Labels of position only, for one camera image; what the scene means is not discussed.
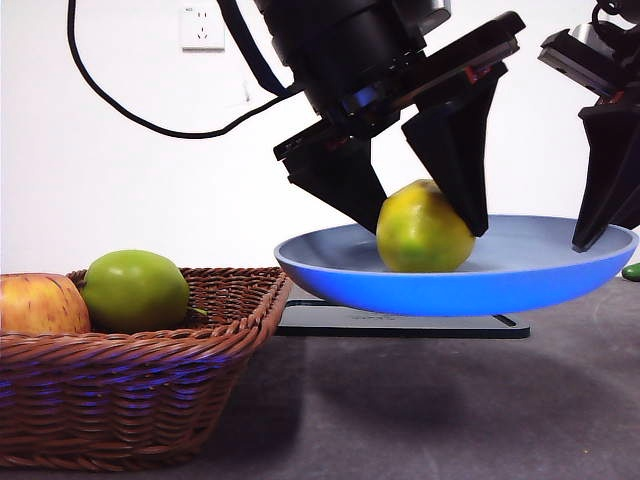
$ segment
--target blue bowl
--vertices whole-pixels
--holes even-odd
[[[309,293],[338,305],[412,316],[492,315],[562,303],[602,286],[629,261],[638,236],[611,225],[587,252],[572,249],[576,220],[491,215],[455,272],[394,273],[360,225],[307,233],[275,249]]]

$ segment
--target wall socket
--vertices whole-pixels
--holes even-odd
[[[186,4],[180,12],[183,50],[224,50],[225,24],[217,3]]]

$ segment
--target woven basket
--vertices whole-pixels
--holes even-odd
[[[277,267],[182,273],[207,311],[183,328],[0,335],[0,466],[141,470],[198,452],[291,281]]]

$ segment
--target gray table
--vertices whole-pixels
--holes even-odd
[[[639,479],[640,284],[519,316],[531,337],[274,337],[190,463],[0,479]]]

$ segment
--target plate stand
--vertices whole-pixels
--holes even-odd
[[[512,315],[412,317],[358,310],[294,291],[276,335],[404,338],[527,338],[529,324]]]

